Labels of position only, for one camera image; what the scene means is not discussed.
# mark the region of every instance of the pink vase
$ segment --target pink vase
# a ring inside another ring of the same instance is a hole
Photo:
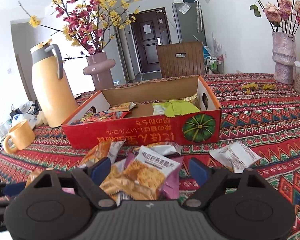
[[[292,35],[276,32],[273,36],[273,56],[276,63],[274,79],[283,84],[293,84],[293,67],[296,60],[296,38]]]
[[[96,91],[114,88],[110,68],[115,66],[114,59],[108,59],[105,52],[87,57],[88,66],[83,69],[85,75],[91,75]]]

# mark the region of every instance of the red box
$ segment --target red box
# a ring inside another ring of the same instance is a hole
[[[199,113],[152,115],[152,103],[177,100],[197,93]],[[106,111],[110,106],[134,102],[128,117],[104,122],[70,125],[91,108]],[[75,149],[91,149],[100,141],[126,139],[126,146],[141,146],[162,141],[179,145],[219,141],[221,105],[202,77],[145,82],[130,87],[102,90],[91,96],[61,125]]]

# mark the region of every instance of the chair backrest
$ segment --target chair backrest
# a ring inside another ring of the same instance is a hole
[[[157,53],[163,78],[205,74],[200,41],[157,46]]]

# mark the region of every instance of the thermos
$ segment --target thermos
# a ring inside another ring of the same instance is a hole
[[[51,128],[60,126],[77,108],[60,49],[51,40],[34,46],[32,54],[32,85],[40,107]]]

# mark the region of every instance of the mug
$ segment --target mug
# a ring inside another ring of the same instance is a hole
[[[12,139],[15,147],[10,148],[8,145],[9,139]],[[35,139],[35,134],[31,129],[28,120],[22,120],[9,130],[6,138],[3,141],[3,149],[6,153],[13,154],[17,150],[23,150],[28,147]]]

